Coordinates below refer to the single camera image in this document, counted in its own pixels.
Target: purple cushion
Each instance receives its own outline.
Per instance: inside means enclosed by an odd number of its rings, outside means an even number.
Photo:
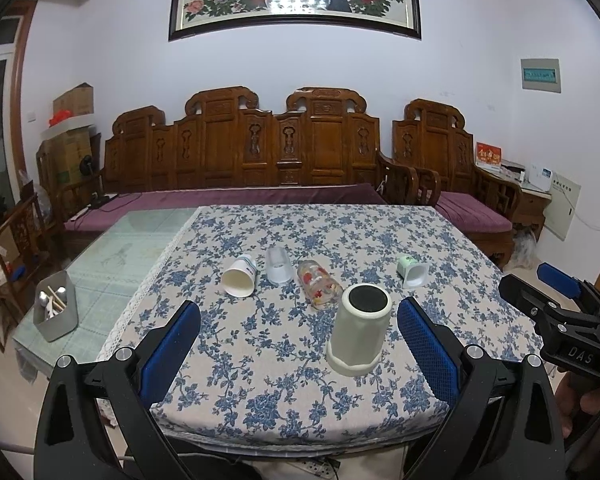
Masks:
[[[75,222],[65,222],[68,231],[103,232],[129,211],[180,209],[201,205],[254,204],[385,204],[371,184],[316,187],[245,187],[240,189],[187,189],[128,193],[102,209],[90,211]]]
[[[436,211],[463,233],[505,233],[513,224],[466,193],[443,191]]]

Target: human hand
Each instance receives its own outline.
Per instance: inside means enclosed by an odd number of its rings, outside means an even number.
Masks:
[[[573,430],[571,415],[578,403],[578,393],[571,388],[570,380],[571,372],[567,372],[555,391],[555,402],[558,405],[563,438],[567,438]],[[580,409],[589,415],[595,415],[600,411],[600,388],[580,397]]]

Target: black picture frame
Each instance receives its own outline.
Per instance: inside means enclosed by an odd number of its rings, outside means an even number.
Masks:
[[[248,27],[250,25],[273,25],[276,23],[321,23],[324,25],[344,25],[347,27],[369,28],[372,30],[381,30],[393,34],[400,34],[417,40],[422,39],[420,27],[420,0],[411,0],[411,9],[413,14],[413,28],[403,27],[388,22],[376,20],[366,20],[364,18],[355,18],[353,16],[325,16],[318,14],[270,14],[266,16],[242,16],[235,20],[222,20],[218,22],[202,23],[194,27],[186,27],[180,30],[176,29],[178,20],[180,0],[171,0],[171,14],[169,19],[169,41],[180,40],[211,32],[213,30],[224,30],[237,27]]]

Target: plastic bag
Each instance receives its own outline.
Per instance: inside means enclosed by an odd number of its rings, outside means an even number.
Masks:
[[[536,236],[531,229],[518,231],[513,237],[513,254],[507,269],[523,267],[524,269],[533,269],[536,264]]]
[[[26,171],[18,170],[18,176],[20,178],[20,185],[24,186],[28,184],[33,179],[27,174]],[[49,223],[51,217],[53,216],[53,211],[51,209],[51,200],[49,198],[49,193],[46,192],[45,188],[40,186],[40,184],[33,184],[33,191],[35,191],[38,196],[38,204],[40,205],[40,212],[42,213],[42,218],[45,220],[45,224]]]

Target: gray utensil container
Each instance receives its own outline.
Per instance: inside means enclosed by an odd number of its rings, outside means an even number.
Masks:
[[[58,290],[59,286],[66,289],[66,309],[56,314],[51,319],[45,320],[45,309],[40,305],[38,296],[44,291],[48,296],[50,286]],[[33,324],[47,341],[51,342],[71,332],[78,326],[78,309],[75,304],[75,287],[65,270],[56,272],[48,278],[41,280],[36,287],[36,299],[33,303]]]

